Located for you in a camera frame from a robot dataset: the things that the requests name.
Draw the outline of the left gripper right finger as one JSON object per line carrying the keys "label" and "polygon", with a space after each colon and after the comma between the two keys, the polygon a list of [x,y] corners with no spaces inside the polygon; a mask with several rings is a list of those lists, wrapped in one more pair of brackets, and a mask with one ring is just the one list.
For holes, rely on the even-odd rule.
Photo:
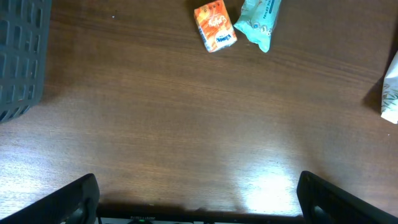
{"label": "left gripper right finger", "polygon": [[307,170],[300,175],[297,197],[305,223],[397,224],[397,217]]}

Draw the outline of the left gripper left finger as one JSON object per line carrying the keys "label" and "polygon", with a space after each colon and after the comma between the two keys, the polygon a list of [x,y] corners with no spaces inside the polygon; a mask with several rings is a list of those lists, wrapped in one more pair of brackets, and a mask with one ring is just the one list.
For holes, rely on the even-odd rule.
{"label": "left gripper left finger", "polygon": [[4,224],[94,223],[100,190],[94,174],[86,174],[54,193],[1,220]]}

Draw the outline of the white floral tube gold cap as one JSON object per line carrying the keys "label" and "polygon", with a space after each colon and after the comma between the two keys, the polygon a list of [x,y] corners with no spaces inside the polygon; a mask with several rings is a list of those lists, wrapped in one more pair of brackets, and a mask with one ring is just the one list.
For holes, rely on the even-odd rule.
{"label": "white floral tube gold cap", "polygon": [[398,52],[386,72],[381,94],[381,117],[393,124],[398,120]]}

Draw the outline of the teal wet wipes pack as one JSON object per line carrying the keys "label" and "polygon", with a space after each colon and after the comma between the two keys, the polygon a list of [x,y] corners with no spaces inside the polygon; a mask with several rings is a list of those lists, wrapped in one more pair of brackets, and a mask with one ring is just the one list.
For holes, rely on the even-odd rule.
{"label": "teal wet wipes pack", "polygon": [[234,27],[267,53],[275,29],[281,0],[245,0]]}

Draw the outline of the orange tissue pack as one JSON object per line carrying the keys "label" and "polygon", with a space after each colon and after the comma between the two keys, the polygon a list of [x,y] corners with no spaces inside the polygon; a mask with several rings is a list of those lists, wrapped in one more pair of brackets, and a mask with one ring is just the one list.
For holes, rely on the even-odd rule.
{"label": "orange tissue pack", "polygon": [[196,8],[193,16],[208,52],[229,47],[238,40],[223,0]]}

